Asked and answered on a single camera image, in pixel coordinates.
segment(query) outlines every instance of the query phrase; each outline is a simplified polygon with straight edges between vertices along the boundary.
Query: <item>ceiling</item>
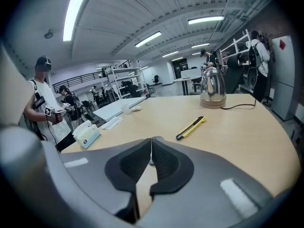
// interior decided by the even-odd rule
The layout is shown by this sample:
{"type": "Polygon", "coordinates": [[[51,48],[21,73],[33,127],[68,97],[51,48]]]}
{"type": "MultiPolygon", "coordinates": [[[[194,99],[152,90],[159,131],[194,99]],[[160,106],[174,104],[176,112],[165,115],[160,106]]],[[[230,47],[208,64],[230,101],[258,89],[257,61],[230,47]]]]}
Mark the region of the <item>ceiling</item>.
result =
{"type": "Polygon", "coordinates": [[[32,68],[47,55],[54,69],[88,62],[174,59],[200,51],[191,46],[210,43],[218,48],[271,0],[84,0],[71,41],[63,41],[69,0],[23,0],[12,16],[5,45],[13,60],[32,68]],[[189,19],[225,16],[223,21],[188,25],[189,19]],[[50,39],[44,34],[54,33],[50,39]],[[141,47],[134,45],[151,34],[161,36],[141,47]]]}

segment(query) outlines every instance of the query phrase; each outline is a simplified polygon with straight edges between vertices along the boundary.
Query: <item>desk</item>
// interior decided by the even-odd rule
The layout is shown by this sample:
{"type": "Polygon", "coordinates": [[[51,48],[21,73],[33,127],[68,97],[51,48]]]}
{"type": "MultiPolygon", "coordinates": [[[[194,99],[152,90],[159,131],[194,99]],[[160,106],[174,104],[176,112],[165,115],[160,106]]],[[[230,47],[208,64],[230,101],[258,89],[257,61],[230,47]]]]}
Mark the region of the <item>desk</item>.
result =
{"type": "MultiPolygon", "coordinates": [[[[107,148],[137,139],[162,136],[192,148],[224,157],[276,196],[292,187],[301,168],[298,156],[288,135],[278,121],[259,102],[242,109],[207,109],[200,106],[200,96],[172,96],[149,98],[142,102],[142,110],[124,115],[123,121],[112,130],[99,128],[100,136],[88,150],[107,148]],[[191,135],[181,141],[175,136],[198,116],[205,116],[191,135]]],[[[247,94],[227,95],[226,107],[253,104],[247,94]]],[[[86,151],[77,143],[62,152],[86,151]]],[[[137,183],[137,196],[141,214],[151,203],[149,188],[157,182],[154,167],[148,165],[137,183]]]]}
{"type": "Polygon", "coordinates": [[[183,91],[184,95],[189,95],[187,81],[197,79],[197,78],[201,78],[201,76],[192,77],[192,78],[177,78],[177,79],[173,80],[173,82],[181,82],[182,91],[183,91]]]}
{"type": "Polygon", "coordinates": [[[145,99],[146,99],[146,97],[137,97],[137,98],[128,98],[128,99],[114,101],[113,103],[110,103],[110,104],[94,111],[93,113],[98,118],[101,118],[103,121],[108,122],[113,117],[118,116],[119,114],[123,113],[122,105],[127,104],[129,106],[129,108],[131,108],[145,99]]]}

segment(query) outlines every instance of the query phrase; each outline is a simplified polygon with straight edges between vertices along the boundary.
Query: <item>white t-shirt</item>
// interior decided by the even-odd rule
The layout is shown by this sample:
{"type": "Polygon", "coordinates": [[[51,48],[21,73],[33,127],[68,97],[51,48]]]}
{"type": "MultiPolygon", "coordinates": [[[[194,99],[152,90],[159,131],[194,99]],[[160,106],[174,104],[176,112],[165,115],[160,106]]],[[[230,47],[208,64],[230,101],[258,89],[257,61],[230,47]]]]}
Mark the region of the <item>white t-shirt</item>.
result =
{"type": "Polygon", "coordinates": [[[256,45],[256,49],[258,54],[260,55],[261,59],[262,59],[262,65],[259,66],[257,69],[260,71],[260,73],[262,75],[264,75],[265,77],[267,77],[268,75],[268,61],[270,59],[270,56],[264,46],[264,44],[257,39],[253,39],[251,41],[251,46],[254,47],[256,45]]]}
{"type": "MultiPolygon", "coordinates": [[[[33,91],[35,91],[34,83],[32,81],[29,81],[28,83],[32,85],[33,91]]],[[[44,114],[46,105],[53,106],[55,110],[61,109],[61,107],[58,105],[58,103],[56,101],[56,98],[53,95],[51,88],[47,85],[47,83],[42,84],[36,80],[35,80],[35,83],[37,85],[37,90],[34,93],[38,92],[39,95],[43,96],[44,100],[45,100],[45,103],[42,104],[38,109],[35,109],[35,111],[44,114]]],[[[63,119],[62,122],[57,123],[55,125],[52,125],[51,122],[48,122],[49,129],[48,129],[47,122],[37,122],[37,125],[38,125],[38,128],[39,128],[41,134],[46,136],[47,141],[52,142],[54,145],[56,145],[54,137],[56,138],[56,142],[59,143],[71,132],[65,119],[63,119]]]]}

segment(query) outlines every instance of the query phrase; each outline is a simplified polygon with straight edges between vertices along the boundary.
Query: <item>table leg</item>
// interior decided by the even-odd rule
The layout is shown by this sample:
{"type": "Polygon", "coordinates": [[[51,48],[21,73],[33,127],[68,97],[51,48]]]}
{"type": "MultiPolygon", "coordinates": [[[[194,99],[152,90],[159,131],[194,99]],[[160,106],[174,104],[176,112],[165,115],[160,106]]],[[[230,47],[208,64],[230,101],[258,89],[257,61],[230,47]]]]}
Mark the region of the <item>table leg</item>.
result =
{"type": "Polygon", "coordinates": [[[181,82],[181,85],[182,85],[182,91],[183,91],[184,95],[186,95],[185,81],[182,81],[182,82],[181,82]]]}
{"type": "Polygon", "coordinates": [[[185,88],[186,88],[186,95],[189,95],[189,94],[188,94],[188,85],[187,85],[187,81],[185,81],[185,88]]]}

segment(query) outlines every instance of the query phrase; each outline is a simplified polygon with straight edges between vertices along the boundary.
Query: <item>yellow utility knife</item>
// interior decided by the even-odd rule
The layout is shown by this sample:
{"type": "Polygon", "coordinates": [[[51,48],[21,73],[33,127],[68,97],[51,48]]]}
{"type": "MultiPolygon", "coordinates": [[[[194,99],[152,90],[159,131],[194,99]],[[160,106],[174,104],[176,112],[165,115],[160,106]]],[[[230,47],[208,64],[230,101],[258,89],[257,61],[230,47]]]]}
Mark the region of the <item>yellow utility knife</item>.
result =
{"type": "Polygon", "coordinates": [[[201,123],[204,123],[206,118],[204,116],[200,116],[197,120],[191,123],[188,127],[182,130],[177,136],[177,140],[181,140],[182,138],[186,138],[191,132],[194,131],[201,123]]]}

